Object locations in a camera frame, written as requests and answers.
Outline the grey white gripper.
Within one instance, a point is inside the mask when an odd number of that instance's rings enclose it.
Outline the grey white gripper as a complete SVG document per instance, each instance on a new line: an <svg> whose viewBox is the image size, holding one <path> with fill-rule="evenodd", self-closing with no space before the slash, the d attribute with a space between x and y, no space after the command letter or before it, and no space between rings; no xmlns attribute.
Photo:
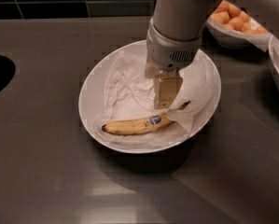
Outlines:
<svg viewBox="0 0 279 224"><path fill-rule="evenodd" d="M154 84L154 107L168 108L174 102L183 83L183 78L176 69L189 66L199 49L201 39L177 41L162 35L150 20L146 35L145 78Z"/></svg>

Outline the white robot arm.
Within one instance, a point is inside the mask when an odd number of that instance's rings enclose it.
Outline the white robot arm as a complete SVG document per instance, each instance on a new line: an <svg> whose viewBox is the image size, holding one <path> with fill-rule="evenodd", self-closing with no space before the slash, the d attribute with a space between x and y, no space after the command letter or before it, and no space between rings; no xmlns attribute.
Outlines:
<svg viewBox="0 0 279 224"><path fill-rule="evenodd" d="M169 107L180 89L178 71L189 66L201 45L202 31L210 14L223 0L157 0L146 35L147 61L162 71L154 79L154 106ZM257 22L279 38L279 0L227 0L246 9Z"/></svg>

